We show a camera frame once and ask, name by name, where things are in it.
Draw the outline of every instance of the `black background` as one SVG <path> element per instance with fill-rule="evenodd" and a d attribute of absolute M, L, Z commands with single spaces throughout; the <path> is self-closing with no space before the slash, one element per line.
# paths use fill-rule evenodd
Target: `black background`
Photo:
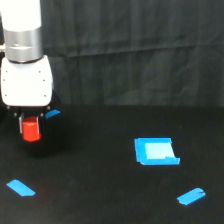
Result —
<path fill-rule="evenodd" d="M 223 223 L 223 109 L 62 106 L 61 112 L 32 144 L 22 140 L 12 114 L 1 122 L 1 223 Z M 139 137 L 170 137 L 180 165 L 136 162 Z M 13 192 L 6 184 L 14 179 L 36 194 Z M 206 196 L 179 204 L 177 197 L 196 187 Z"/>
<path fill-rule="evenodd" d="M 223 1 L 41 0 L 41 8 L 64 104 L 224 105 Z"/>

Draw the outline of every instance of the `black table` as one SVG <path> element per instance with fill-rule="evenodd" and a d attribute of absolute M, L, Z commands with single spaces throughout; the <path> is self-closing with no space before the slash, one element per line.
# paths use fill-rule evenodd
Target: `black table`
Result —
<path fill-rule="evenodd" d="M 11 112 L 0 124 L 2 224 L 217 224 L 224 210 L 224 110 L 63 106 L 27 143 Z M 170 137 L 179 166 L 136 162 L 134 138 Z M 20 180 L 36 194 L 6 186 Z M 196 188 L 189 206 L 177 197 Z"/>

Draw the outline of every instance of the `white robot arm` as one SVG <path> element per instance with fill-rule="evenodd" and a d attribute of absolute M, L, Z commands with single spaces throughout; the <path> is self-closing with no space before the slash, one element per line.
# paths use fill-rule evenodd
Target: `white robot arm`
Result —
<path fill-rule="evenodd" d="M 0 0 L 0 11 L 5 40 L 0 47 L 5 52 L 1 66 L 2 100 L 8 108 L 18 110 L 15 115 L 23 138 L 36 141 L 43 131 L 45 109 L 50 109 L 54 95 L 50 63 L 43 55 L 40 0 Z M 43 112 L 36 120 L 24 120 L 25 107 L 42 108 Z"/>

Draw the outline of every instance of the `blue tape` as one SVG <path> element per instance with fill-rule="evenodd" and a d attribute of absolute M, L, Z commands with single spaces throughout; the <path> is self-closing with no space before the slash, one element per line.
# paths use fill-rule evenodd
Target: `blue tape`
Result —
<path fill-rule="evenodd" d="M 165 159 L 147 159 L 141 160 L 142 165 L 179 165 L 180 158 L 166 157 Z"/>
<path fill-rule="evenodd" d="M 53 116 L 55 116 L 55 115 L 57 115 L 57 114 L 60 114 L 60 113 L 61 113 L 61 112 L 58 111 L 58 110 L 52 110 L 52 111 L 48 112 L 48 113 L 45 115 L 45 118 L 48 119 L 48 118 L 53 117 Z"/>
<path fill-rule="evenodd" d="M 170 138 L 138 138 L 134 140 L 136 160 L 143 165 L 179 165 L 180 158 L 176 157 L 165 157 L 150 159 L 147 157 L 146 143 L 172 143 Z"/>
<path fill-rule="evenodd" d="M 145 150 L 145 143 L 139 141 L 139 139 L 135 139 L 135 151 L 137 162 L 147 160 L 147 154 Z"/>
<path fill-rule="evenodd" d="M 18 180 L 13 180 L 7 184 L 12 190 L 21 196 L 33 196 L 35 192 Z"/>
<path fill-rule="evenodd" d="M 138 138 L 143 143 L 172 143 L 171 138 Z"/>
<path fill-rule="evenodd" d="M 204 191 L 201 188 L 195 188 L 192 191 L 178 197 L 178 201 L 180 204 L 189 205 L 190 203 L 202 198 L 205 196 Z"/>

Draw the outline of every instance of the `blue object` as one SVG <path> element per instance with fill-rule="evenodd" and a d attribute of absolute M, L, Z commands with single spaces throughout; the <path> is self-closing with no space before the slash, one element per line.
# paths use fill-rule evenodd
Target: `blue object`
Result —
<path fill-rule="evenodd" d="M 192 191 L 178 197 L 178 201 L 180 204 L 189 205 L 190 203 L 202 198 L 205 196 L 204 191 L 201 188 L 195 188 Z"/>
<path fill-rule="evenodd" d="M 48 112 L 48 113 L 45 115 L 45 117 L 46 117 L 46 119 L 48 119 L 49 117 L 53 117 L 53 116 L 55 116 L 55 115 L 57 115 L 57 114 L 60 114 L 60 113 L 61 113 L 61 112 L 58 111 L 58 110 L 52 110 L 52 111 Z"/>
<path fill-rule="evenodd" d="M 173 153 L 170 138 L 135 139 L 137 162 L 143 165 L 178 165 L 180 159 Z"/>
<path fill-rule="evenodd" d="M 147 159 L 140 161 L 142 165 L 179 165 L 180 158 L 166 157 L 165 159 Z"/>
<path fill-rule="evenodd" d="M 18 180 L 13 180 L 7 184 L 12 190 L 21 196 L 33 196 L 35 192 Z"/>

